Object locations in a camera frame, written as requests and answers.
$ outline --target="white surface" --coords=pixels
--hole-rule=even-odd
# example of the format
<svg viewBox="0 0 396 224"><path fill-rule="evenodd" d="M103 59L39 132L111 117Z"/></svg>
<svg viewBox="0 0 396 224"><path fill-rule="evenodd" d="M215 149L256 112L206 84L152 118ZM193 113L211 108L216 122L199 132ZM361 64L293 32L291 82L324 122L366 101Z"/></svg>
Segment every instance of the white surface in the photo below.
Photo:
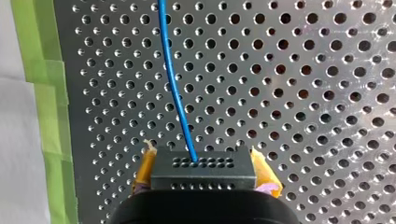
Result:
<svg viewBox="0 0 396 224"><path fill-rule="evenodd" d="M0 223L50 223L33 85L5 78L0 78Z"/></svg>
<svg viewBox="0 0 396 224"><path fill-rule="evenodd" d="M0 0L0 78L24 81L20 45L10 0Z"/></svg>

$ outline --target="blue wire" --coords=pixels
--hole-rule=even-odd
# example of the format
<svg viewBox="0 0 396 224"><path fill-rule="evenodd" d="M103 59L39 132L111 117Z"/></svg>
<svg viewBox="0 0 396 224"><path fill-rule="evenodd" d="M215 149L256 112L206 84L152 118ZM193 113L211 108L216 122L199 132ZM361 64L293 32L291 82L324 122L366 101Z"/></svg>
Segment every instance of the blue wire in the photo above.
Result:
<svg viewBox="0 0 396 224"><path fill-rule="evenodd" d="M159 10L158 15L160 18L160 28L161 28L161 40L163 42L163 57L165 58L166 72L169 79L169 84L171 86L171 92L175 101L178 116L180 118L181 128L183 129L184 138L186 139L186 144L190 152L190 157L192 161L198 161L197 154L194 149L194 144L191 139L189 125L186 119L186 114L184 113L183 104L181 103L177 84L175 80L175 71L172 64L172 53L168 42L168 27L166 24L166 0L158 0Z"/></svg>

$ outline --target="hole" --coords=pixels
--hole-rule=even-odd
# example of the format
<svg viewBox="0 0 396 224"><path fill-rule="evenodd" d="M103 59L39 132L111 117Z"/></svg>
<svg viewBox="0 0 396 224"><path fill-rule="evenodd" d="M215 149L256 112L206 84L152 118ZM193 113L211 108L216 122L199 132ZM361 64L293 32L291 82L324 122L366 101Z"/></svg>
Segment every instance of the hole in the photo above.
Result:
<svg viewBox="0 0 396 224"><path fill-rule="evenodd" d="M326 2L323 3L323 7L324 7L325 9L329 9L329 8L331 8L332 6L333 6L333 1L326 1Z"/></svg>
<svg viewBox="0 0 396 224"><path fill-rule="evenodd" d="M227 9L227 3L226 3L226 2L220 2L220 4L219 4L219 9L220 9L220 10L225 10L225 9Z"/></svg>
<svg viewBox="0 0 396 224"><path fill-rule="evenodd" d="M297 133L293 136L293 141L295 143L301 143L301 142L303 142L303 140L304 140L303 136L299 133Z"/></svg>
<svg viewBox="0 0 396 224"><path fill-rule="evenodd" d="M379 28L378 31L376 32L376 34L379 36L385 36L388 34L388 29L387 28Z"/></svg>
<svg viewBox="0 0 396 224"><path fill-rule="evenodd" d="M375 20L376 20L376 15L373 12L366 13L363 16L363 22L367 25L372 24L373 22L375 22Z"/></svg>
<svg viewBox="0 0 396 224"><path fill-rule="evenodd" d="M275 96L276 98L282 97L282 96L283 96L283 90L282 90L282 89L275 89L275 90L274 90L274 96Z"/></svg>
<svg viewBox="0 0 396 224"><path fill-rule="evenodd" d="M318 141L319 145L323 146L323 145L326 145L329 142L329 139L326 136L322 135L322 136L318 137L317 141Z"/></svg>
<svg viewBox="0 0 396 224"><path fill-rule="evenodd" d="M396 52L396 41L390 41L388 43L387 48L388 48L389 52L392 52L392 53Z"/></svg>
<svg viewBox="0 0 396 224"><path fill-rule="evenodd" d="M308 98L309 92L307 90L300 90L298 91L298 96L300 99Z"/></svg>
<svg viewBox="0 0 396 224"><path fill-rule="evenodd" d="M295 78L289 78L288 85L295 86L297 84L297 80Z"/></svg>
<svg viewBox="0 0 396 224"><path fill-rule="evenodd" d="M354 8L360 8L363 5L363 2L361 0L353 1L352 6Z"/></svg>
<svg viewBox="0 0 396 224"><path fill-rule="evenodd" d="M289 175L289 182L294 183L299 180L299 177L296 174Z"/></svg>
<svg viewBox="0 0 396 224"><path fill-rule="evenodd" d="M250 109L248 111L248 115L250 116L251 119L254 119L259 115L259 112L256 109Z"/></svg>
<svg viewBox="0 0 396 224"><path fill-rule="evenodd" d="M207 106L205 109L205 112L206 112L206 114L211 115L211 114L215 113L215 107L213 107L211 105Z"/></svg>
<svg viewBox="0 0 396 224"><path fill-rule="evenodd" d="M367 51L371 48L371 43L367 40L363 40L359 43L358 45L358 49L360 51Z"/></svg>
<svg viewBox="0 0 396 224"><path fill-rule="evenodd" d="M353 55L348 54L348 55L346 55L346 56L344 57L344 62L345 62L345 63L352 63L353 60L354 60Z"/></svg>
<svg viewBox="0 0 396 224"><path fill-rule="evenodd" d="M318 21L318 15L316 13L310 13L306 17L306 21L308 22L308 24L314 24Z"/></svg>
<svg viewBox="0 0 396 224"><path fill-rule="evenodd" d="M334 51L340 50L343 47L343 42L339 41L339 40L334 40L331 45L330 48Z"/></svg>
<svg viewBox="0 0 396 224"><path fill-rule="evenodd" d="M312 72L312 68L311 68L311 66L309 66L309 65L304 65L304 66L301 68L301 73L302 73L304 76L311 75L311 72Z"/></svg>
<svg viewBox="0 0 396 224"><path fill-rule="evenodd" d="M346 117L346 123L349 125L355 125L358 122L358 119L355 116Z"/></svg>
<svg viewBox="0 0 396 224"><path fill-rule="evenodd" d="M229 43L228 46L230 49L237 49L239 47L239 41L237 39L232 39Z"/></svg>
<svg viewBox="0 0 396 224"><path fill-rule="evenodd" d="M272 53L268 53L265 55L265 60L267 62L271 62L273 60L273 58L274 58L274 55Z"/></svg>
<svg viewBox="0 0 396 224"><path fill-rule="evenodd" d="M296 118L296 120L299 121L299 122L304 121L304 120L305 120L305 113L304 113L304 112L298 112L298 113L295 115L295 118Z"/></svg>
<svg viewBox="0 0 396 224"><path fill-rule="evenodd" d="M271 113L271 117L272 117L272 119L280 119L282 117L282 114L280 113L280 111L274 110Z"/></svg>
<svg viewBox="0 0 396 224"><path fill-rule="evenodd" d="M349 161L347 161L347 160L345 160L345 159L342 159L342 160L340 160L340 161L338 162L338 165L339 165L341 168L347 168L347 167L349 166Z"/></svg>
<svg viewBox="0 0 396 224"><path fill-rule="evenodd" d="M249 138L255 138L257 136L257 132L255 130L249 130L247 131L247 137Z"/></svg>
<svg viewBox="0 0 396 224"><path fill-rule="evenodd" d="M197 4L195 4L195 9L197 10L197 11L201 11L202 9L204 9L204 4L203 3L197 3Z"/></svg>
<svg viewBox="0 0 396 224"><path fill-rule="evenodd" d="M291 21L291 15L289 13L284 13L280 16L280 21L283 24L288 24Z"/></svg>
<svg viewBox="0 0 396 224"><path fill-rule="evenodd" d="M290 58L291 58L292 62L298 62L300 59L300 56L298 54L291 54Z"/></svg>
<svg viewBox="0 0 396 224"><path fill-rule="evenodd" d="M327 68L327 75L335 77L338 75L338 68L336 66L330 66Z"/></svg>
<svg viewBox="0 0 396 224"><path fill-rule="evenodd" d="M316 166L321 166L325 163L325 160L323 159L323 157L316 157L314 159L314 162Z"/></svg>
<svg viewBox="0 0 396 224"><path fill-rule="evenodd" d="M373 124L373 126L378 128L378 127L383 126L385 124L385 121L383 119L381 119L380 117L378 117L378 118L374 118L372 120L372 124Z"/></svg>
<svg viewBox="0 0 396 224"><path fill-rule="evenodd" d="M227 112L226 112L227 116L232 117L232 116L235 115L235 113L236 113L235 108L233 108L233 107L228 107L227 108Z"/></svg>
<svg viewBox="0 0 396 224"><path fill-rule="evenodd" d="M184 48L185 49L192 49L192 47L194 47L194 42L192 41L192 39L185 39L184 40Z"/></svg>
<svg viewBox="0 0 396 224"><path fill-rule="evenodd" d="M303 33L303 31L300 28L295 28L293 30L294 35L301 35Z"/></svg>
<svg viewBox="0 0 396 224"><path fill-rule="evenodd" d="M259 64L253 64L251 66L251 72L255 75L258 75L260 71L262 70L262 67Z"/></svg>
<svg viewBox="0 0 396 224"><path fill-rule="evenodd" d="M354 92L350 93L349 100L356 103L361 100L361 94L354 91Z"/></svg>
<svg viewBox="0 0 396 224"><path fill-rule="evenodd" d="M261 49L262 46L264 46L264 43L263 43L262 40L260 40L260 39L256 39L256 40L253 42L253 48L254 48L254 49Z"/></svg>
<svg viewBox="0 0 396 224"><path fill-rule="evenodd" d="M236 65L236 63L230 63L228 65L228 71L229 73L235 73L236 71L238 71L238 65Z"/></svg>
<svg viewBox="0 0 396 224"><path fill-rule="evenodd" d="M215 87L212 85L207 85L205 88L207 94L212 94L213 92L215 92L215 90L216 90Z"/></svg>
<svg viewBox="0 0 396 224"><path fill-rule="evenodd" d="M277 46L278 46L280 49L287 49L288 46L289 46L289 42L288 42L287 40L285 40L285 39L281 39L281 40L279 40L279 42L277 43Z"/></svg>
<svg viewBox="0 0 396 224"><path fill-rule="evenodd" d="M237 89L236 89L235 86L229 86L229 87L227 88L227 93L228 93L229 95L235 95L235 94L236 94L236 91L237 91Z"/></svg>
<svg viewBox="0 0 396 224"><path fill-rule="evenodd" d="M246 2L246 3L244 3L244 9L245 9L245 10L250 10L250 9L251 9L251 7L252 7L252 5L251 5L251 3L250 3L250 2Z"/></svg>
<svg viewBox="0 0 396 224"><path fill-rule="evenodd" d="M183 17L183 21L186 25L191 25L194 22L194 17L191 14L186 14Z"/></svg>
<svg viewBox="0 0 396 224"><path fill-rule="evenodd" d="M216 47L216 41L214 39L207 39L206 40L206 47L208 49L213 49Z"/></svg>
<svg viewBox="0 0 396 224"><path fill-rule="evenodd" d="M231 24L238 24L241 21L241 18L238 14L233 14L230 17L230 23Z"/></svg>
<svg viewBox="0 0 396 224"><path fill-rule="evenodd" d="M283 74L285 74L285 72L286 72L286 66L285 65L279 64L279 65L276 66L276 73L278 75L283 75Z"/></svg>
<svg viewBox="0 0 396 224"><path fill-rule="evenodd" d="M141 22L143 25L147 25L147 24L149 24L149 22L150 22L150 17L149 17L148 15L142 15L142 16L140 17L140 22Z"/></svg>
<svg viewBox="0 0 396 224"><path fill-rule="evenodd" d="M382 78L392 78L395 76L395 70L392 68L385 68L381 72Z"/></svg>
<svg viewBox="0 0 396 224"><path fill-rule="evenodd" d="M332 116L330 116L329 114L323 114L320 116L320 121L322 123L329 123L330 121L332 121Z"/></svg>
<svg viewBox="0 0 396 224"><path fill-rule="evenodd" d="M344 147L352 147L353 145L353 140L350 138L344 138L342 141L342 144Z"/></svg>
<svg viewBox="0 0 396 224"><path fill-rule="evenodd" d="M261 13L256 14L256 16L254 17L254 21L256 22L256 24L263 24L265 22L265 16Z"/></svg>
<svg viewBox="0 0 396 224"><path fill-rule="evenodd" d="M315 47L315 42L313 40L306 40L304 42L304 49L305 50L312 50Z"/></svg>
<svg viewBox="0 0 396 224"><path fill-rule="evenodd" d="M142 41L142 46L146 49L151 47L151 40L148 38L144 38Z"/></svg>
<svg viewBox="0 0 396 224"><path fill-rule="evenodd" d="M194 64L193 63L185 63L184 64L184 70L186 70L186 72L190 72L194 69Z"/></svg>
<svg viewBox="0 0 396 224"><path fill-rule="evenodd" d="M215 14L209 14L206 16L206 22L209 25L214 24L216 22L216 20L217 20L217 17L215 16Z"/></svg>
<svg viewBox="0 0 396 224"><path fill-rule="evenodd" d="M298 1L298 2L296 3L296 7L297 7L298 9L304 8L304 7L305 7L305 1Z"/></svg>
<svg viewBox="0 0 396 224"><path fill-rule="evenodd" d="M333 100L334 99L334 92L333 91L325 91L323 93L323 98L327 101Z"/></svg>
<svg viewBox="0 0 396 224"><path fill-rule="evenodd" d="M329 35L330 34L330 30L327 28L322 28L320 29L320 35L325 36L325 35Z"/></svg>
<svg viewBox="0 0 396 224"><path fill-rule="evenodd" d="M385 93L380 93L376 96L376 100L380 103L380 104L385 104L389 101L389 96Z"/></svg>
<svg viewBox="0 0 396 224"><path fill-rule="evenodd" d="M347 20L347 15L345 13L338 13L334 16L334 22L336 24L342 24L346 22Z"/></svg>
<svg viewBox="0 0 396 224"><path fill-rule="evenodd" d="M355 70L353 71L353 75L355 77L364 77L366 75L366 69L363 67L357 67L355 68Z"/></svg>
<svg viewBox="0 0 396 224"><path fill-rule="evenodd" d="M226 134L227 134L227 136L234 136L235 135L235 129L233 129L233 128L228 128L227 130L226 130Z"/></svg>

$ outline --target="perforated metal sheet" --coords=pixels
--hole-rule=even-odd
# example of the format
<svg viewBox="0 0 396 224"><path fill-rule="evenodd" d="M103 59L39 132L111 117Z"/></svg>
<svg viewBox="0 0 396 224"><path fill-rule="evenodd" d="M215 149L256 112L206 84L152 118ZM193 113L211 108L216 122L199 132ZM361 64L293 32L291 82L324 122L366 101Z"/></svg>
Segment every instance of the perforated metal sheet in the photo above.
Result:
<svg viewBox="0 0 396 224"><path fill-rule="evenodd" d="M127 197L143 139L183 148L155 1L56 1L82 223ZM168 1L198 150L255 146L302 223L394 223L392 1Z"/></svg>

